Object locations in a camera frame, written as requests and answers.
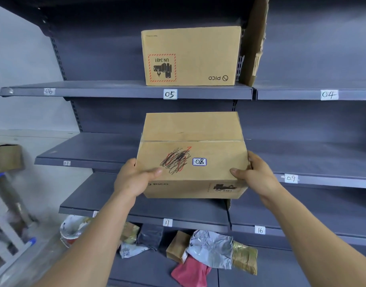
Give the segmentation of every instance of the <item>shelf label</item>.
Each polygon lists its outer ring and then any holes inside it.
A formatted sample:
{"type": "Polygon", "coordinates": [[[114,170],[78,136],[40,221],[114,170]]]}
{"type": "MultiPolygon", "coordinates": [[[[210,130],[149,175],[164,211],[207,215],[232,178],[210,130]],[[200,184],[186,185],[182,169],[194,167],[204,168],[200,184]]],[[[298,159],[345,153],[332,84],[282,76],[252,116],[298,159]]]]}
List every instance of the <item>shelf label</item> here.
{"type": "Polygon", "coordinates": [[[171,218],[164,218],[163,219],[163,226],[164,227],[172,227],[172,219],[171,218]]]}
{"type": "Polygon", "coordinates": [[[177,89],[164,89],[163,90],[163,99],[178,99],[178,90],[177,89]]]}
{"type": "Polygon", "coordinates": [[[255,234],[265,235],[265,227],[263,227],[262,225],[256,225],[255,234]]]}
{"type": "Polygon", "coordinates": [[[299,183],[299,176],[296,174],[284,174],[285,183],[299,183]]]}
{"type": "Polygon", "coordinates": [[[46,87],[43,89],[43,94],[45,96],[54,96],[56,94],[56,89],[46,87]]]}
{"type": "Polygon", "coordinates": [[[206,166],[207,159],[205,158],[192,158],[192,165],[194,166],[206,166]]]}
{"type": "Polygon", "coordinates": [[[322,89],[320,91],[320,99],[322,101],[338,100],[338,89],[322,89]]]}

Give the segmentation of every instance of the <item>plastic mailer bag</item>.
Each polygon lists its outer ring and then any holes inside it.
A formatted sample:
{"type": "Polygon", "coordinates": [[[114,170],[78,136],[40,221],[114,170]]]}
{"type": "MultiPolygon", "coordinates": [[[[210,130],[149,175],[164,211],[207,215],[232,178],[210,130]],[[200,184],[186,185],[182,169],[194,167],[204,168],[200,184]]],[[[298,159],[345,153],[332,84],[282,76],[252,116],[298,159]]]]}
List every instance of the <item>plastic mailer bag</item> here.
{"type": "Polygon", "coordinates": [[[136,256],[146,250],[148,250],[149,247],[143,247],[143,246],[137,246],[137,245],[131,245],[128,243],[121,243],[121,249],[119,251],[119,254],[121,257],[124,258],[130,258],[133,256],[136,256]]]}
{"type": "Polygon", "coordinates": [[[233,241],[233,265],[257,275],[257,249],[233,241]]]}
{"type": "Polygon", "coordinates": [[[231,269],[232,240],[231,236],[220,235],[213,231],[195,231],[186,251],[211,268],[231,269]]]}
{"type": "Polygon", "coordinates": [[[163,229],[164,228],[161,225],[149,225],[144,223],[141,227],[136,244],[157,251],[163,236],[163,229]]]}

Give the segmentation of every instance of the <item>number label 17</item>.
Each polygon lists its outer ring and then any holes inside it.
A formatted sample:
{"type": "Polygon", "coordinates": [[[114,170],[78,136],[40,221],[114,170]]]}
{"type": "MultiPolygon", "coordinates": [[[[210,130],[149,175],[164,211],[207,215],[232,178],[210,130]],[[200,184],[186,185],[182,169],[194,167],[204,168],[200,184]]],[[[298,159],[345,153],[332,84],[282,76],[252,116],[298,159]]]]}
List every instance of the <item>number label 17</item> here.
{"type": "Polygon", "coordinates": [[[322,89],[320,91],[320,100],[322,101],[338,100],[338,89],[322,89]]]}

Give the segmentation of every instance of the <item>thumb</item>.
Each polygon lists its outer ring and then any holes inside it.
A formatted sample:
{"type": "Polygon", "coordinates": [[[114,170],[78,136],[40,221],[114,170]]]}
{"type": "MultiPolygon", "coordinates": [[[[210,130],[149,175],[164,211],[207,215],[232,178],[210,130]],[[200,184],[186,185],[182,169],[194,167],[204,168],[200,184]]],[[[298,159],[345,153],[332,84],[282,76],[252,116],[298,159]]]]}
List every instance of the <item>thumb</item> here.
{"type": "Polygon", "coordinates": [[[154,168],[148,171],[145,171],[145,173],[148,176],[149,181],[153,181],[157,179],[159,176],[161,176],[162,170],[161,168],[154,168]]]}
{"type": "Polygon", "coordinates": [[[233,176],[239,179],[245,179],[247,177],[247,170],[240,170],[237,168],[231,168],[230,172],[233,176]]]}

